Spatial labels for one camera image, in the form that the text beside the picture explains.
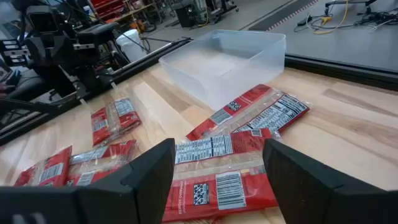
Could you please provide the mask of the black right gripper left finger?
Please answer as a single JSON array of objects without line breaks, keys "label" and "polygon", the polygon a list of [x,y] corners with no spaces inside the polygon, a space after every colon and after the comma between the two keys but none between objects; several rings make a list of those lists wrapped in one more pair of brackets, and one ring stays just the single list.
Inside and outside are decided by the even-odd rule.
[{"label": "black right gripper left finger", "polygon": [[87,186],[0,187],[0,224],[161,224],[174,164],[167,138]]}]

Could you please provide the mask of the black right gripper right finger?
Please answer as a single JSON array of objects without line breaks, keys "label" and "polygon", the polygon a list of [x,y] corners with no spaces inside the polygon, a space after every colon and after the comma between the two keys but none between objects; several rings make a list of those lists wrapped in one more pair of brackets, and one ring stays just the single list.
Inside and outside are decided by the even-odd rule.
[{"label": "black right gripper right finger", "polygon": [[398,190],[383,190],[267,139],[264,167],[286,224],[398,224]]}]

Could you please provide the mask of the red popcorn bag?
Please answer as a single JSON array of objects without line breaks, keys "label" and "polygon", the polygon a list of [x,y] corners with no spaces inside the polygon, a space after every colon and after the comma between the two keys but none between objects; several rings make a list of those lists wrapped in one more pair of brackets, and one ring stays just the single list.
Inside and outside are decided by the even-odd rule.
[{"label": "red popcorn bag", "polygon": [[219,109],[186,135],[189,141],[267,128],[282,132],[309,112],[311,104],[259,84]]},{"label": "red popcorn bag", "polygon": [[63,186],[67,179],[72,146],[22,171],[14,186]]},{"label": "red popcorn bag", "polygon": [[174,179],[163,222],[198,220],[277,206],[262,150],[267,128],[176,145]]},{"label": "red popcorn bag", "polygon": [[135,139],[98,147],[71,156],[66,186],[86,186],[127,164],[137,147]]},{"label": "red popcorn bag", "polygon": [[102,147],[142,123],[130,98],[108,103],[91,115],[93,147]]}]

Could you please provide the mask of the red shelving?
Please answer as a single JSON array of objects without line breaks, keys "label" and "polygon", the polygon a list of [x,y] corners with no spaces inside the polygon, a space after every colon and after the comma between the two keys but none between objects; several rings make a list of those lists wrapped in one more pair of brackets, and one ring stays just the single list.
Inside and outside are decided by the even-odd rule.
[{"label": "red shelving", "polygon": [[109,20],[118,17],[125,9],[123,0],[90,0],[95,14],[101,20]]}]

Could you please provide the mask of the white bucket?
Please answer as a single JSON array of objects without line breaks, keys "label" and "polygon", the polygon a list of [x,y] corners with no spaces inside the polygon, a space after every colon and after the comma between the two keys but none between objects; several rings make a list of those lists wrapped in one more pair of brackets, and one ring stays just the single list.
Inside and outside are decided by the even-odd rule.
[{"label": "white bucket", "polygon": [[139,32],[136,29],[131,29],[121,34],[116,39],[116,43],[130,62],[135,62],[147,55],[146,50],[143,48]]}]

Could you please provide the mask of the black equipment box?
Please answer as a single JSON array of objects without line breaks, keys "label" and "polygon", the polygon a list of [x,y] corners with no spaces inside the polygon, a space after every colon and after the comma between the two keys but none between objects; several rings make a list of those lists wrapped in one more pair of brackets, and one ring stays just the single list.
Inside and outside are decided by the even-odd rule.
[{"label": "black equipment box", "polygon": [[182,2],[175,3],[173,10],[176,13],[178,21],[183,28],[193,27],[197,22],[197,9],[194,3],[184,4]]}]

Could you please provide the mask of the clear plastic bin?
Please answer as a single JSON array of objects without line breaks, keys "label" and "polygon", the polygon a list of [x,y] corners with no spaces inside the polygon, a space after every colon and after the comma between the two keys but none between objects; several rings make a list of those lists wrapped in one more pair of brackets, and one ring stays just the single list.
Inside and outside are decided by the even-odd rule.
[{"label": "clear plastic bin", "polygon": [[172,82],[213,110],[285,67],[286,36],[248,30],[213,30],[164,55],[159,62]]}]

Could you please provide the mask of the black floor mat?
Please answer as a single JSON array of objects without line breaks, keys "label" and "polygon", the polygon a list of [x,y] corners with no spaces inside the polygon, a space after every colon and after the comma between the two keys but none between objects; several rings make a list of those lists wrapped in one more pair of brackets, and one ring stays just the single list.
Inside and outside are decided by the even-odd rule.
[{"label": "black floor mat", "polygon": [[290,0],[288,3],[274,9],[257,21],[248,30],[270,31],[302,11],[316,4],[319,0]]}]

